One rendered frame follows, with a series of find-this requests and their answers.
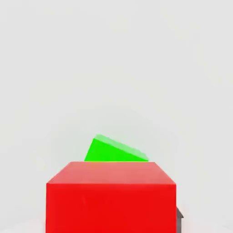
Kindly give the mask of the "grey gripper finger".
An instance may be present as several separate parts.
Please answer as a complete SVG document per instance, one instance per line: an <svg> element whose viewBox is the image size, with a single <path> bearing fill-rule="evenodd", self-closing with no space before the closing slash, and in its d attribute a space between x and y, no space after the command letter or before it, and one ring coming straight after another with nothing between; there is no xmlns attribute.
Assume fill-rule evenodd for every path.
<svg viewBox="0 0 233 233"><path fill-rule="evenodd" d="M177 208L177 231L176 233L182 233L182 219L184 218L183 214Z"/></svg>

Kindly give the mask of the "small red cube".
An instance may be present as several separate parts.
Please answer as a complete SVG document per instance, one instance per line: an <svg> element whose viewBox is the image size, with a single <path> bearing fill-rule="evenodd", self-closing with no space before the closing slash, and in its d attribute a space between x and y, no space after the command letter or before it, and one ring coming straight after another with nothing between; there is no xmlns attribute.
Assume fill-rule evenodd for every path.
<svg viewBox="0 0 233 233"><path fill-rule="evenodd" d="M71 162L46 185L46 233L176 233L176 190L154 162Z"/></svg>

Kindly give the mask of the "small green cube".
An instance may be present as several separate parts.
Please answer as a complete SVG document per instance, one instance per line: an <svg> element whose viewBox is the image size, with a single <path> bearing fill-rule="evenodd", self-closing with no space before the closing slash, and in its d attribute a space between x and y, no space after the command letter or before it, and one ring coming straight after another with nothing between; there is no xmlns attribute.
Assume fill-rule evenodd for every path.
<svg viewBox="0 0 233 233"><path fill-rule="evenodd" d="M97 134L88 149L85 162L148 162L145 153Z"/></svg>

